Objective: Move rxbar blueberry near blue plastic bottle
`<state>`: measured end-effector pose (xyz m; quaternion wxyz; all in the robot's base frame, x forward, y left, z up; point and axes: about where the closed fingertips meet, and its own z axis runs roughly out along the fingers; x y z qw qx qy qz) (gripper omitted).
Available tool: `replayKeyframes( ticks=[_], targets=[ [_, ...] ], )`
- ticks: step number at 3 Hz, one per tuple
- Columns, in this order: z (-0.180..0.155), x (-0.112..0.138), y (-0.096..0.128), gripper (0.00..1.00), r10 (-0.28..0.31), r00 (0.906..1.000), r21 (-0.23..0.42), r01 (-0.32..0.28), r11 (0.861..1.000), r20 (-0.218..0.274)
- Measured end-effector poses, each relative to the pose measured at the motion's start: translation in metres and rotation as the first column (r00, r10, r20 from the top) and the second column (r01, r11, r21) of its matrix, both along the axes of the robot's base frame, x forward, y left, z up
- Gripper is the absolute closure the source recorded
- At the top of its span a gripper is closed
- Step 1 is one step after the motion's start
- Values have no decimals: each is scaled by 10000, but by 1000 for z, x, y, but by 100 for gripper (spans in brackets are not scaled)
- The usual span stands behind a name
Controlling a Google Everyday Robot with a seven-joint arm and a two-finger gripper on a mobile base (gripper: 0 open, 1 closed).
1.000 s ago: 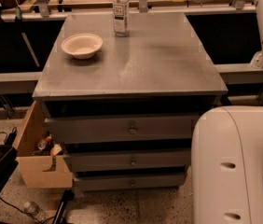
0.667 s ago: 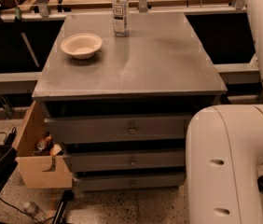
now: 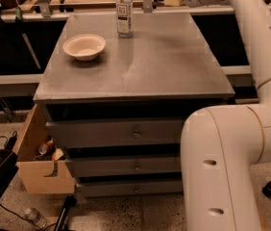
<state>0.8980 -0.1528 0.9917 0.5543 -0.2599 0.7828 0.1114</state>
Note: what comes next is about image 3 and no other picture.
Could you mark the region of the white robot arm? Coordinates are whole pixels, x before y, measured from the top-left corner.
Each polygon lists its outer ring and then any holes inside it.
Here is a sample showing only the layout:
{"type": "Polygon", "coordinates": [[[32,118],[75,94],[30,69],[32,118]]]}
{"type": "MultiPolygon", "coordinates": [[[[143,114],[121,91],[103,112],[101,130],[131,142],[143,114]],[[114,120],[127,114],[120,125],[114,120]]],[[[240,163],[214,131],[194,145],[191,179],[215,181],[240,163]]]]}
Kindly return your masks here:
{"type": "Polygon", "coordinates": [[[258,103],[206,107],[186,121],[181,170],[187,231],[262,231],[251,166],[271,162],[271,11],[263,0],[221,2],[234,9],[258,103]]]}

